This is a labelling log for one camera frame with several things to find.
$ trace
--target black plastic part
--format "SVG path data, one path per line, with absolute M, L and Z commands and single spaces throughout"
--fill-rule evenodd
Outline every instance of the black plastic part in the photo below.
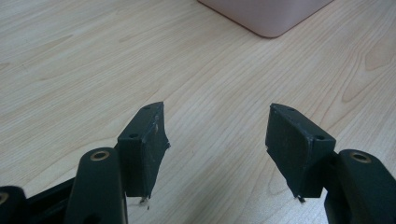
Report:
M 351 223 L 352 214 L 346 200 L 338 200 L 338 197 L 333 197 L 328 193 L 324 208 L 329 224 Z
M 351 222 L 396 223 L 396 180 L 382 162 L 354 149 L 338 156 L 337 175 L 353 214 Z
M 23 189 L 14 186 L 0 188 L 0 223 L 27 223 L 29 210 Z
M 28 199 L 31 223 L 63 222 L 74 179 L 69 179 Z
M 163 103 L 141 108 L 118 138 L 122 182 L 128 197 L 151 197 L 165 150 Z
M 335 139 L 294 108 L 272 104 L 265 145 L 294 197 L 318 198 L 321 170 Z
M 117 151 L 102 147 L 82 156 L 64 223 L 127 223 Z

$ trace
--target wood grain surface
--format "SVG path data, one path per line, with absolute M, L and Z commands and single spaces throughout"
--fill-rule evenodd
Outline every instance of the wood grain surface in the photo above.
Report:
M 395 55 L 394 0 L 335 0 L 274 39 L 194 0 L 1 0 L 0 186 L 73 177 L 164 101 L 172 147 L 130 223 L 327 223 L 326 192 L 300 204 L 266 153 L 269 105 L 396 176 Z

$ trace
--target screw hole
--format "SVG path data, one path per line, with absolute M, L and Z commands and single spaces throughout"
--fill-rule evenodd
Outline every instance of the screw hole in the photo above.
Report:
M 322 135 L 315 135 L 315 139 L 317 139 L 317 140 L 324 140 L 325 137 L 323 137 Z
M 97 151 L 91 155 L 91 161 L 102 161 L 105 160 L 110 153 L 108 151 Z
M 96 214 L 89 215 L 84 219 L 84 224 L 97 224 L 99 222 L 100 218 Z
M 0 192 L 0 204 L 5 203 L 8 199 L 8 193 L 7 192 Z
M 355 160 L 363 163 L 370 163 L 371 159 L 370 157 L 367 157 L 366 155 L 359 153 L 359 152 L 351 152 L 350 156 Z

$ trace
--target pink box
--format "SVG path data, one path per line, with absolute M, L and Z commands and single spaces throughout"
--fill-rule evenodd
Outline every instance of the pink box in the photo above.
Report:
M 198 0 L 266 37 L 283 35 L 332 0 Z

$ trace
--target light wood tabletop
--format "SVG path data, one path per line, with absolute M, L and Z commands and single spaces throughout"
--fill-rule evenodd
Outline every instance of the light wood tabletop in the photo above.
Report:
M 194 0 L 2 0 L 0 186 L 62 183 L 164 101 L 172 146 L 130 223 L 326 223 L 326 191 L 300 204 L 266 152 L 269 106 L 396 176 L 395 55 L 394 0 L 335 0 L 272 39 Z

